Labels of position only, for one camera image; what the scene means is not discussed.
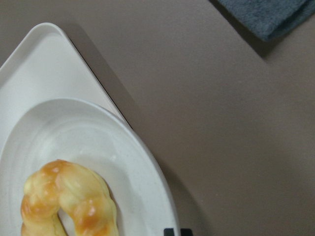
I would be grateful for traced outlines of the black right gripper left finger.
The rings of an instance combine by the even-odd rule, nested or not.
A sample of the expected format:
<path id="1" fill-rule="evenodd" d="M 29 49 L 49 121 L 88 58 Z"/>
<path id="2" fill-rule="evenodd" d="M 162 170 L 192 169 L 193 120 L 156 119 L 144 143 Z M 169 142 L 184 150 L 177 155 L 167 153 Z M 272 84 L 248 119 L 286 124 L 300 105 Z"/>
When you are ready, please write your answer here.
<path id="1" fill-rule="evenodd" d="M 174 236 L 174 229 L 173 228 L 165 228 L 163 230 L 164 236 Z"/>

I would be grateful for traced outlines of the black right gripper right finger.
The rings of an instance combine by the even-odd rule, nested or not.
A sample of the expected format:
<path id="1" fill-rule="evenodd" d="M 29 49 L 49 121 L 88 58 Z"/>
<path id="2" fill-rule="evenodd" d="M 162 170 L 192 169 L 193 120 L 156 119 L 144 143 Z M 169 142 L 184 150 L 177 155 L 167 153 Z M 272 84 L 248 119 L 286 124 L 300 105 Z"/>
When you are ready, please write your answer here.
<path id="1" fill-rule="evenodd" d="M 192 229 L 181 228 L 180 233 L 181 233 L 181 236 L 192 236 Z"/>

